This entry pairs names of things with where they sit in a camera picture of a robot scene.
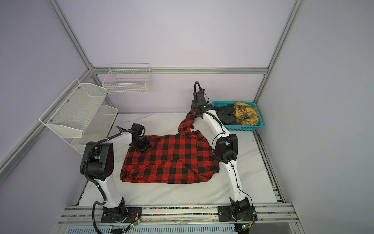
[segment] work surface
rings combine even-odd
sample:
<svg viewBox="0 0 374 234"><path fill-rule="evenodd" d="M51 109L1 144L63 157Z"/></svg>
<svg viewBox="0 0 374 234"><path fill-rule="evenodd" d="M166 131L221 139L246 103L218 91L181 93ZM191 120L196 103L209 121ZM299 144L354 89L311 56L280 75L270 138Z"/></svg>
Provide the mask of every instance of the work surface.
<svg viewBox="0 0 374 234"><path fill-rule="evenodd" d="M133 123L145 127L146 135L177 134L179 124L187 113L158 114L118 114L110 136L118 133L116 125L129 129ZM215 134L200 117L195 119L196 127L209 141ZM244 192L248 193L254 203L276 203L273 188L267 175L264 163L252 132L233 131L238 137L237 168ZM220 172L213 175L208 182L196 184L163 184L163 183L127 183L120 180L122 164L129 146L114 152L113 177L117 189L125 198L127 205L172 205L172 204L219 204L230 203L230 189L226 173L220 163ZM95 201L102 201L99 190L88 182L79 206L91 206Z"/></svg>

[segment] white mesh shelf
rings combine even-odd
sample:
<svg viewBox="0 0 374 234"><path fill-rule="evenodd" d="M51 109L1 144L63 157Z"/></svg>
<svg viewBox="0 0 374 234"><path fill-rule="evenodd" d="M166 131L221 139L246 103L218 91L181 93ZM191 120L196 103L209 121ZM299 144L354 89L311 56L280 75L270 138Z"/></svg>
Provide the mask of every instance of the white mesh shelf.
<svg viewBox="0 0 374 234"><path fill-rule="evenodd" d="M49 119L39 119L61 138L82 137L107 94L103 87L74 82L77 82L74 91L57 111Z"/></svg>
<svg viewBox="0 0 374 234"><path fill-rule="evenodd" d="M70 145L83 154L88 142L105 139L118 113L118 109L101 105L81 138L74 138Z"/></svg>
<svg viewBox="0 0 374 234"><path fill-rule="evenodd" d="M102 86L108 94L142 94L149 92L151 83L149 64L111 63Z"/></svg>

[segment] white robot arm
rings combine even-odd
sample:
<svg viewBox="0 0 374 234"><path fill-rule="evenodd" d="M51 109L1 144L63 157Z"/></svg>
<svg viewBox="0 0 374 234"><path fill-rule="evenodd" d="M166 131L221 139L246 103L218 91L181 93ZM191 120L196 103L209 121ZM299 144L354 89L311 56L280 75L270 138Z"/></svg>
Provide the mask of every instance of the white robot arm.
<svg viewBox="0 0 374 234"><path fill-rule="evenodd" d="M128 228L133 228L140 222L141 207L127 208L125 200L120 195L113 180L114 151L130 145L138 153L147 150L151 143L144 137L145 128L140 124L133 124L129 130L120 128L120 133L98 142L88 142L83 153L80 172L87 180L94 183L103 196L103 202L96 201L92 208L92 222L97 233L100 231L95 224L95 205L103 206L101 223L130 222Z"/></svg>
<svg viewBox="0 0 374 234"><path fill-rule="evenodd" d="M199 86L199 91L196 91L196 85ZM212 149L214 156L220 160L220 163L225 168L230 183L230 218L234 221L252 220L254 222L255 216L253 216L252 219L249 218L250 215L255 214L254 206L253 204L251 206L246 193L242 190L242 184L237 170L237 136L236 134L231 134L225 126L223 126L213 106L205 100L204 95L205 90L202 89L200 84L196 81L191 110L199 114L202 119L208 123L213 133L216 134L212 142Z"/></svg>

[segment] cable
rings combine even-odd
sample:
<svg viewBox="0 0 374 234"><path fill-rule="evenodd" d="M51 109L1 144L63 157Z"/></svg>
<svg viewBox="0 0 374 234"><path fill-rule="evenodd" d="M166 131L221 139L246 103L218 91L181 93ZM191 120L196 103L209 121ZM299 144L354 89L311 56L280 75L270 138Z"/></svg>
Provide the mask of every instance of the cable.
<svg viewBox="0 0 374 234"><path fill-rule="evenodd" d="M248 233L249 233L251 231L251 227L255 224L255 217L251 214L250 214L250 216L252 216L252 223L251 224L249 224L249 223L244 224L243 226L241 226L240 229L234 228L234 231L240 232L240 231L246 230L248 228Z"/></svg>
<svg viewBox="0 0 374 234"><path fill-rule="evenodd" d="M233 171L234 171L234 175L235 175L235 180L236 180L236 186L237 186L237 188L238 188L242 193L244 193L244 194L246 194L247 196L249 196L247 193L243 192L243 190L240 189L240 186L239 186L239 184L238 184L238 182L237 182L237 177L236 177L236 172L235 172L235 169L234 169L234 165L233 165L230 161L229 161L229 163L231 164L231 167L233 168Z"/></svg>
<svg viewBox="0 0 374 234"><path fill-rule="evenodd" d="M126 228L117 228L117 229L112 229L110 233L115 233L115 234L122 234L122 233L127 233L130 231L131 228L134 228L140 223L140 217L136 216L135 221L129 224Z"/></svg>
<svg viewBox="0 0 374 234"><path fill-rule="evenodd" d="M100 232L100 230L99 230L99 229L97 228L97 226L96 226L96 221L95 221L95 206L96 206L96 204L98 204L99 206L102 206L102 205L105 204L105 202L100 203L100 202L98 202L98 201L95 201L95 202L93 203L93 207L92 207L92 224L93 224L93 228L95 229L95 231L96 231L98 234L102 234L102 233Z"/></svg>
<svg viewBox="0 0 374 234"><path fill-rule="evenodd" d="M195 85L193 86L193 91L196 93L196 84L199 86L199 91L201 90L201 86L198 81L195 82Z"/></svg>
<svg viewBox="0 0 374 234"><path fill-rule="evenodd" d="M215 117L212 113L209 113L207 111L198 111L198 112L195 112L196 114L200 114L200 113L204 113L204 114L207 114L207 115L210 115L213 117L213 119L215 119L217 121L217 123L220 125L221 129L222 129L222 133L225 133L225 131L223 130L223 124L221 123L221 121L219 119L217 119L217 117Z"/></svg>
<svg viewBox="0 0 374 234"><path fill-rule="evenodd" d="M143 127L143 135L141 135L141 137L144 136L144 134L145 134L145 127L143 125L142 125L142 127Z"/></svg>
<svg viewBox="0 0 374 234"><path fill-rule="evenodd" d="M204 94L205 94L205 96L208 98L208 101L207 101L206 103L209 103L209 97L208 97L208 95L205 93L205 91L204 91Z"/></svg>
<svg viewBox="0 0 374 234"><path fill-rule="evenodd" d="M118 130L119 130L119 132L121 133L121 132L123 132L124 130L126 130L126 129L124 129L124 128L121 128L120 126L116 126L116 128L118 128Z"/></svg>

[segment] red and black checkered fabric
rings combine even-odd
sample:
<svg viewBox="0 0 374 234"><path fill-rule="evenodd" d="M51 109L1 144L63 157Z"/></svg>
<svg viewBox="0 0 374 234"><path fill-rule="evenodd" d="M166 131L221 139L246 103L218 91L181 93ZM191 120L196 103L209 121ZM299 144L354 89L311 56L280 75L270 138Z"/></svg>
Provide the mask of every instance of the red and black checkered fabric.
<svg viewBox="0 0 374 234"><path fill-rule="evenodd" d="M133 183L199 183L219 172L207 139L200 131L191 131L199 115L189 112L178 128L179 134L147 136L152 147L137 153L130 147L121 170L121 180Z"/></svg>

